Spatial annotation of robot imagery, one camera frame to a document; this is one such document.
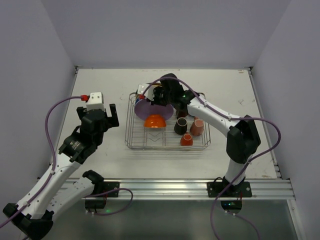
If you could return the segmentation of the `purple plate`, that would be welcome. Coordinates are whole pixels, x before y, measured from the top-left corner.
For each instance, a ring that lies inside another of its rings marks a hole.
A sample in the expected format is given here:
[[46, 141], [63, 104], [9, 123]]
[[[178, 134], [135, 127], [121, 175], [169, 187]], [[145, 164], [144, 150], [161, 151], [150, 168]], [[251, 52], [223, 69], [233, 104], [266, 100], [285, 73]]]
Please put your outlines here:
[[161, 115], [167, 121], [173, 116], [174, 108], [170, 104], [166, 106], [151, 105], [150, 102], [141, 99], [137, 105], [134, 105], [134, 113], [143, 121], [150, 115]]

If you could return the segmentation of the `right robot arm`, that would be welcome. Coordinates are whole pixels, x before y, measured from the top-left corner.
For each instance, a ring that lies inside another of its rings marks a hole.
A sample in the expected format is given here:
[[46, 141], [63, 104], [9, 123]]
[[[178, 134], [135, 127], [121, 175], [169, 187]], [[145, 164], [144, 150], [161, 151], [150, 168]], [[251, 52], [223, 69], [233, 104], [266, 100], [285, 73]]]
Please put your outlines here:
[[230, 158], [222, 178], [227, 194], [238, 191], [245, 181], [244, 167], [257, 151], [261, 139], [256, 124], [249, 115], [240, 117], [216, 108], [173, 73], [163, 75], [160, 85], [144, 91], [152, 105], [172, 105], [177, 111], [205, 121], [226, 137], [226, 153]]

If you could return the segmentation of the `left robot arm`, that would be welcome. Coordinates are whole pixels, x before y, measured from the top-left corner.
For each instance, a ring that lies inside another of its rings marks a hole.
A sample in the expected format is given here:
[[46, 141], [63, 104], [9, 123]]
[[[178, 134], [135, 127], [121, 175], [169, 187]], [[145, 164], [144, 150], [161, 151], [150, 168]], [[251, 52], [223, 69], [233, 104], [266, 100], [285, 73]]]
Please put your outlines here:
[[57, 191], [98, 149], [103, 142], [104, 133], [119, 126], [116, 105], [112, 103], [109, 108], [110, 116], [103, 104], [78, 107], [76, 112], [80, 125], [63, 141], [47, 171], [18, 203], [8, 203], [4, 207], [3, 213], [8, 220], [22, 232], [27, 234], [30, 226], [38, 223], [52, 226], [52, 220], [44, 217]]

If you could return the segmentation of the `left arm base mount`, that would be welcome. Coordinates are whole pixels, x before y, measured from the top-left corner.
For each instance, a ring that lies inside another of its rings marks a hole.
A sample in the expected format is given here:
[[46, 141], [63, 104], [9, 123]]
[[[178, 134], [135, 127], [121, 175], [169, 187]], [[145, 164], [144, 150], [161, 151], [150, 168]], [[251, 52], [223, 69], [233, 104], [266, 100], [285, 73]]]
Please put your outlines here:
[[[108, 192], [114, 189], [117, 189], [120, 187], [120, 183], [117, 181], [109, 181], [109, 182], [100, 182], [94, 186], [93, 192], [90, 195], [96, 195], [96, 194], [101, 194], [104, 192]], [[98, 200], [89, 200], [85, 199], [84, 202], [84, 207], [88, 211], [94, 211], [95, 213], [99, 209], [103, 209], [106, 204], [107, 204], [107, 198], [117, 198], [118, 197], [118, 192], [112, 192], [109, 194], [105, 194], [103, 196], [100, 196], [100, 199]]]

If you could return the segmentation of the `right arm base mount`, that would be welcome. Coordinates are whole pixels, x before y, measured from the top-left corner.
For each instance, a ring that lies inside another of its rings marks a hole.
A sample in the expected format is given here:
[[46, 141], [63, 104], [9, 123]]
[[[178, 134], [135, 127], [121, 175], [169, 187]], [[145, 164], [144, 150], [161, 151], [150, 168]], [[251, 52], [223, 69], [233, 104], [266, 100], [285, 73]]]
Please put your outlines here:
[[[225, 178], [217, 177], [214, 181], [207, 182], [207, 192], [209, 198], [215, 198], [228, 185]], [[251, 185], [248, 181], [242, 180], [238, 185], [231, 185], [222, 195], [221, 198], [234, 198], [234, 200], [221, 200], [221, 207], [227, 212], [238, 214], [243, 206], [243, 198], [253, 196]]]

